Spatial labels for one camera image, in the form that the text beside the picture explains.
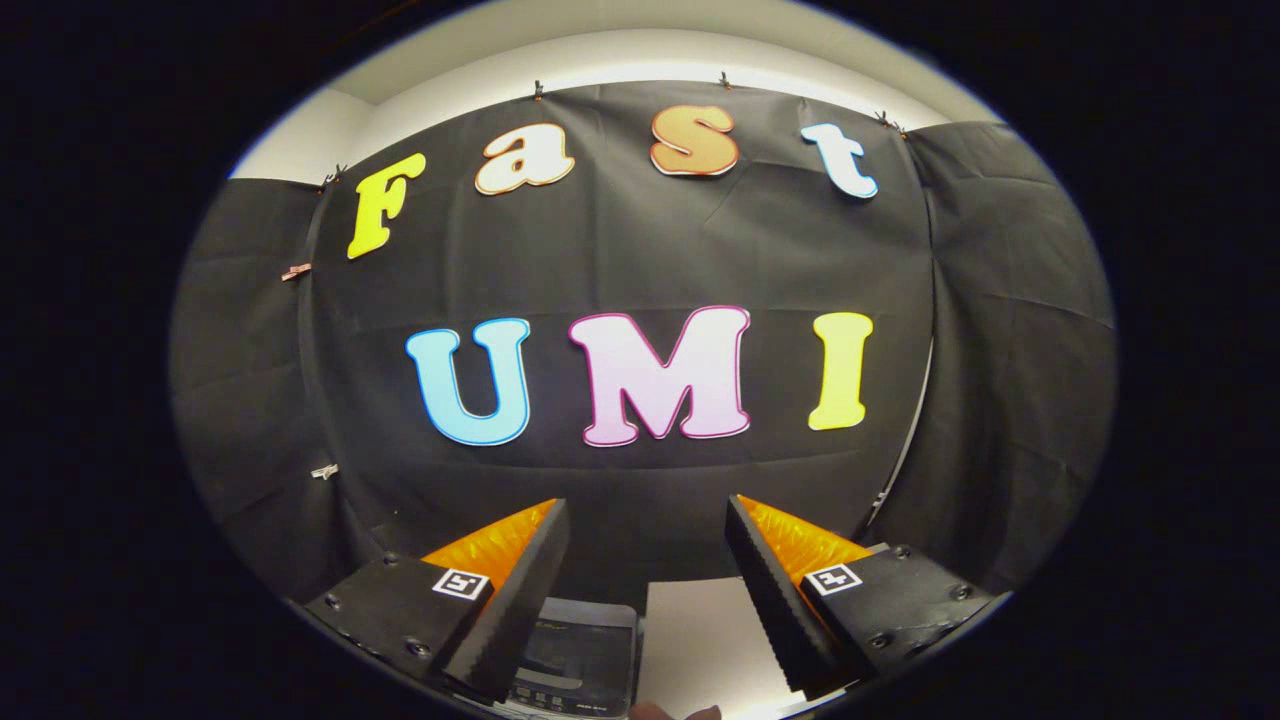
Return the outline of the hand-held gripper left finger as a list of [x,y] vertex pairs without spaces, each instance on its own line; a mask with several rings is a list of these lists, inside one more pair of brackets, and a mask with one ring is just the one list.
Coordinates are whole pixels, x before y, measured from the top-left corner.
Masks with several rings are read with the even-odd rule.
[[385,552],[303,616],[416,685],[498,703],[568,539],[568,503],[549,498],[421,557]]

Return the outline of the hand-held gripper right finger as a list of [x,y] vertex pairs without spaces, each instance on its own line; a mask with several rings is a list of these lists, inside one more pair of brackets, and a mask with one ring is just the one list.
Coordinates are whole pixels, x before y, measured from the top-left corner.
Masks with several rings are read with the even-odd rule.
[[724,537],[792,691],[819,700],[927,661],[996,598],[906,544],[864,547],[744,495]]

